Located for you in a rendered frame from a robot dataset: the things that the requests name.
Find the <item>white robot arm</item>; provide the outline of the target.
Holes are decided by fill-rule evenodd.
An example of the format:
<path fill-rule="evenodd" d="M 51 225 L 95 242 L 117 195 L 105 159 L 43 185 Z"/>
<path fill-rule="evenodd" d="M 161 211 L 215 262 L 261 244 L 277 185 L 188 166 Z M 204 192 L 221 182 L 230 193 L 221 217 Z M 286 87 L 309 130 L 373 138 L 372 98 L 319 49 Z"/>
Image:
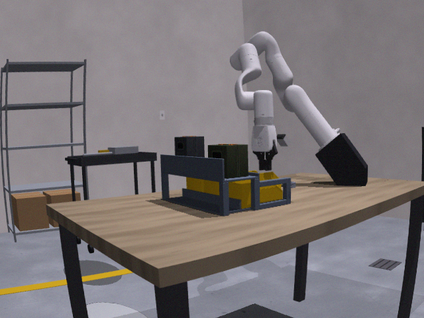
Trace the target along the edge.
<path fill-rule="evenodd" d="M 283 106 L 290 112 L 294 111 L 320 146 L 320 151 L 340 134 L 340 128 L 332 129 L 308 98 L 306 92 L 300 86 L 292 83 L 293 74 L 281 55 L 277 42 L 267 32 L 262 31 L 255 34 L 230 57 L 231 66 L 235 70 L 242 70 L 242 74 L 235 84 L 238 108 L 254 110 L 255 125 L 274 124 L 272 92 L 267 90 L 244 92 L 242 90 L 242 85 L 259 78 L 262 74 L 258 56 L 263 51 L 265 51 L 266 63 L 273 75 L 274 89 Z"/>

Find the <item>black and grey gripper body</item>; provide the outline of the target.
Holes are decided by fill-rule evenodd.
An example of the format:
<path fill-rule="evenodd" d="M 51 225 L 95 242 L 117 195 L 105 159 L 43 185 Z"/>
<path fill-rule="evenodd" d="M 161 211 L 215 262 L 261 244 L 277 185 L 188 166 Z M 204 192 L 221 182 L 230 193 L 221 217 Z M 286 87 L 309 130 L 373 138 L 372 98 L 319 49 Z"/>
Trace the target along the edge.
<path fill-rule="evenodd" d="M 273 140 L 277 148 L 276 128 L 274 125 L 253 126 L 252 150 L 254 152 L 268 152 L 269 150 L 272 150 Z"/>

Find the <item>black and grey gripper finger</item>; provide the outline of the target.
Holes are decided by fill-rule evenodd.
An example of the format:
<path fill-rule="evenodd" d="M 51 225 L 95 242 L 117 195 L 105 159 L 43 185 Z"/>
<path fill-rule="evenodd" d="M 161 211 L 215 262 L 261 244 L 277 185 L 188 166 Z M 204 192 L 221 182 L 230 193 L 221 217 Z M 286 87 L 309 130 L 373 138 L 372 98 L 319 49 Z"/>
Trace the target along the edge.
<path fill-rule="evenodd" d="M 258 157 L 259 160 L 259 170 L 265 170 L 265 159 L 264 159 L 264 153 L 265 152 L 254 152 L 253 153 Z M 262 153 L 262 154 L 261 154 Z"/>
<path fill-rule="evenodd" d="M 269 152 L 266 152 L 265 171 L 272 170 L 272 169 L 270 169 L 272 167 L 272 160 L 273 160 L 274 155 L 276 155 L 277 153 L 278 153 L 278 151 L 277 151 L 276 145 L 275 145 L 274 140 L 273 140 L 272 150 L 269 151 Z"/>

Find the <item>olive green tool case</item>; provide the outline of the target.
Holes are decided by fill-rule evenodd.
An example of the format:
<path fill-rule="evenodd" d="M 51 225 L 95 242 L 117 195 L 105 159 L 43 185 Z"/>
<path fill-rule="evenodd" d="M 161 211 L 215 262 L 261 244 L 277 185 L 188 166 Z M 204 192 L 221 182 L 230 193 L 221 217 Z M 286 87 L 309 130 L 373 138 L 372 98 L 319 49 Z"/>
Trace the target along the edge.
<path fill-rule="evenodd" d="M 225 178 L 248 176 L 247 144 L 208 145 L 208 158 L 224 159 Z"/>

